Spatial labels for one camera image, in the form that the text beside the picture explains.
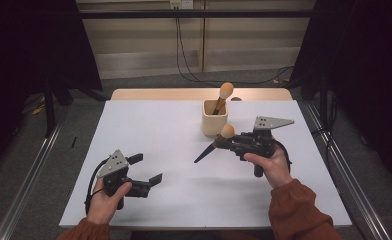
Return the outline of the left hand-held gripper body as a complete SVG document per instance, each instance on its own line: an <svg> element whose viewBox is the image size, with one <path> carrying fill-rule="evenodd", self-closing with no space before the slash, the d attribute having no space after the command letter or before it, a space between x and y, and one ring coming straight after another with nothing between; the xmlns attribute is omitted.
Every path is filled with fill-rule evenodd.
<svg viewBox="0 0 392 240"><path fill-rule="evenodd" d="M126 194L126 197L147 198L150 183L135 181L128 176L131 165L127 162L126 158L120 150L115 150L101 168L98 177L103 179L105 193L112 196L122 184L130 182L132 188Z"/></svg>

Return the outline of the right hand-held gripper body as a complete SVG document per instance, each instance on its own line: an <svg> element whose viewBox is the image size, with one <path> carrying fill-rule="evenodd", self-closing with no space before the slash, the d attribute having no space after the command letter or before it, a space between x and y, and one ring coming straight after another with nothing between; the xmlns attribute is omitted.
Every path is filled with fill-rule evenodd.
<svg viewBox="0 0 392 240"><path fill-rule="evenodd" d="M274 145L280 145L287 157L288 167L291 165L287 150L284 145L275 140L272 130L293 124L293 120L274 117L257 116L251 132L242 132L232 138L230 150L244 161L246 153L254 153L259 156L270 158L275 153Z"/></svg>

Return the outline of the small makeup brush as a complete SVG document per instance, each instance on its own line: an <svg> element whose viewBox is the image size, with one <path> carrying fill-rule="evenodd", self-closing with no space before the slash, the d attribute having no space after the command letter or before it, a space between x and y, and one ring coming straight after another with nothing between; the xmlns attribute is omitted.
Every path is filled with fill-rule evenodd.
<svg viewBox="0 0 392 240"><path fill-rule="evenodd" d="M220 133L216 136L215 140L206 147L206 149L194 160L198 163L212 151L217 148L219 143L225 142L227 139L232 138L235 135L234 127L231 124L225 124Z"/></svg>

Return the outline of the beige square cup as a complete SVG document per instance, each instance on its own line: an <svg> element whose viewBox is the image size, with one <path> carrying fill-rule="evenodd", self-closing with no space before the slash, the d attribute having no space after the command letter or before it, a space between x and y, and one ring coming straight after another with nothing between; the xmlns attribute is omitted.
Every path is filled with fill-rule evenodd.
<svg viewBox="0 0 392 240"><path fill-rule="evenodd" d="M216 103L216 100L205 100L202 105L202 132L206 136L219 134L228 120L227 106L223 106L218 114L213 114Z"/></svg>

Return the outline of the large makeup brush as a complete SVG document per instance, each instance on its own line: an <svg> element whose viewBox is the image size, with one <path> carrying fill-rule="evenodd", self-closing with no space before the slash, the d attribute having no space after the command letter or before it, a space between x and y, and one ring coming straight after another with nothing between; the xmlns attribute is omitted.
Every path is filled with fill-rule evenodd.
<svg viewBox="0 0 392 240"><path fill-rule="evenodd" d="M231 82L225 82L220 87L219 97L213 111L213 115L218 115L220 110L225 106L226 99L232 95L234 85Z"/></svg>

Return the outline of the person's right hand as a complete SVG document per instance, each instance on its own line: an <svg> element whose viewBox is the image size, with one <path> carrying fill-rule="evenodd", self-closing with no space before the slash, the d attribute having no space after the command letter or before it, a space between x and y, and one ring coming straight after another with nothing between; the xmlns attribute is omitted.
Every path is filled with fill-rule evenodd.
<svg viewBox="0 0 392 240"><path fill-rule="evenodd" d="M270 158L256 155L254 153L246 153L244 159L254 165L259 165L264 170L270 186L277 189L285 184L290 183L293 178L287 164L287 157L280 145L275 144L275 153Z"/></svg>

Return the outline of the person's left hand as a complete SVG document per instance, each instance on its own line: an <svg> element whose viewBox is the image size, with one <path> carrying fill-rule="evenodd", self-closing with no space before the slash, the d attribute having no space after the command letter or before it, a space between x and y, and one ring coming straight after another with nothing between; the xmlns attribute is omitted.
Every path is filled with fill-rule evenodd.
<svg viewBox="0 0 392 240"><path fill-rule="evenodd" d="M122 184L112 196L106 195L103 188L103 180L98 179L87 213L87 220L99 225L108 224L111 221L117 210L118 203L131 190L132 184L130 182Z"/></svg>

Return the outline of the white paper sheet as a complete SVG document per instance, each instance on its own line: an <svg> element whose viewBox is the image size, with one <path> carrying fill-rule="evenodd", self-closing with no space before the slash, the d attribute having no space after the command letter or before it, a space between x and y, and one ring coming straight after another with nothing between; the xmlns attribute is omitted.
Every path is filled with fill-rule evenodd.
<svg viewBox="0 0 392 240"><path fill-rule="evenodd" d="M291 174L316 194L316 206L335 226L351 221L323 159L294 101L231 101L228 121L237 132L249 132L259 116L291 120L273 130L288 151ZM145 198L128 198L111 221L128 229L265 229L271 187L257 178L253 166L229 150L201 152L212 138L201 130L199 101L121 101L106 103L70 200L60 220L72 227L84 217L84 201L96 166L115 150L143 154L129 175L146 181L163 179Z"/></svg>

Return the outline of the black metal stand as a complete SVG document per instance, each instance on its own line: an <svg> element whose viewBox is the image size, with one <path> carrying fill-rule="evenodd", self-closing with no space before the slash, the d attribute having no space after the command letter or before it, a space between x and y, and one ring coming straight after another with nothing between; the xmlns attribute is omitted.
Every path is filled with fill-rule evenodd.
<svg viewBox="0 0 392 240"><path fill-rule="evenodd" d="M320 84L320 121L322 126L322 133L325 137L325 157L329 157L329 147L330 147L330 105L329 105L329 85L328 77L323 74L321 77Z"/></svg>
<svg viewBox="0 0 392 240"><path fill-rule="evenodd" d="M73 102L73 97L70 94L70 89L76 89L81 93L97 100L97 101L107 101L108 97L96 93L94 90L86 87L84 84L81 84L72 79L68 79L65 77L48 77L44 81L44 98L45 98L45 108L46 108L46 137L49 137L55 130L57 126L55 119L55 110L54 110L54 99L62 106L69 106Z"/></svg>

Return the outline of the thin vertical pole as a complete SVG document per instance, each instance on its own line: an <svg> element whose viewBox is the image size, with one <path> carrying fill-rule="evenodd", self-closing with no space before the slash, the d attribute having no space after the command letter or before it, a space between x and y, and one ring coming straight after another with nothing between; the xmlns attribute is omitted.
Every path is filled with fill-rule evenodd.
<svg viewBox="0 0 392 240"><path fill-rule="evenodd" d="M201 10L206 10L206 4L207 4L207 0L201 0ZM201 18L200 20L200 71L204 72L205 71L205 60L206 60L206 19L205 18Z"/></svg>

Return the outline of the black curtain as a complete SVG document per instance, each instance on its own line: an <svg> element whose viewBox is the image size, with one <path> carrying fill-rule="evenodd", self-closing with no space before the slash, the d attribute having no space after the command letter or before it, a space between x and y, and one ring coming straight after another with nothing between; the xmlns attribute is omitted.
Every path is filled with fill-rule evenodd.
<svg viewBox="0 0 392 240"><path fill-rule="evenodd" d="M60 102L68 89L102 88L76 0L0 0L0 154L46 86Z"/></svg>
<svg viewBox="0 0 392 240"><path fill-rule="evenodd" d="M315 0L291 74L336 95L392 174L392 0Z"/></svg>

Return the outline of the black horizontal bar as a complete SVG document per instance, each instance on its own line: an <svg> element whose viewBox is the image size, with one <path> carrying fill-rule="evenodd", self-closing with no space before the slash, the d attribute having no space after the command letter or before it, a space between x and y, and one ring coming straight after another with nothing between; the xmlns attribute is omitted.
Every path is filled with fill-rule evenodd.
<svg viewBox="0 0 392 240"><path fill-rule="evenodd" d="M131 18L307 18L313 10L80 10L83 19Z"/></svg>

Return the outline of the aluminium floor rail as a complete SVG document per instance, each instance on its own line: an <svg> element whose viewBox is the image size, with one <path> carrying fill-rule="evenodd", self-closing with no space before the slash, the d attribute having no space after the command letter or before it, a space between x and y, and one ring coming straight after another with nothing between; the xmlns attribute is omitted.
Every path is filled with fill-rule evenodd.
<svg viewBox="0 0 392 240"><path fill-rule="evenodd" d="M306 104L307 112L310 115L310 120L314 123L316 129L312 131L315 136L320 136L325 144L325 164L330 175L333 175L330 162L333 162L339 172L342 180L354 200L357 209L360 211L362 218L367 225L369 232L372 234L374 240L391 240L385 225L383 224L377 211L367 198L362 187L358 183L354 173L350 169L345 157L339 149L332 134L326 129L320 120L320 113L316 106L308 102Z"/></svg>
<svg viewBox="0 0 392 240"><path fill-rule="evenodd" d="M33 164L28 171L24 181L21 184L15 198L0 223L0 240L10 240L14 229L24 211L26 204L29 201L30 194L34 190L37 179L44 167L44 164L56 143L59 132L65 122L65 118L68 114L69 108L62 107L58 113L55 114L56 123L48 134L44 138L44 141L39 149L37 156L35 157Z"/></svg>

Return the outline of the white wall socket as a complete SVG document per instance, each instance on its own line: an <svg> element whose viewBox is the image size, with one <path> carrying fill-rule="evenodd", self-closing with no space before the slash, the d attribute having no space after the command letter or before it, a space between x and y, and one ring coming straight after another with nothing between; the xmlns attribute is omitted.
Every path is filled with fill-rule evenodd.
<svg viewBox="0 0 392 240"><path fill-rule="evenodd" d="M191 10L194 8L193 0L169 0L170 8L174 10Z"/></svg>

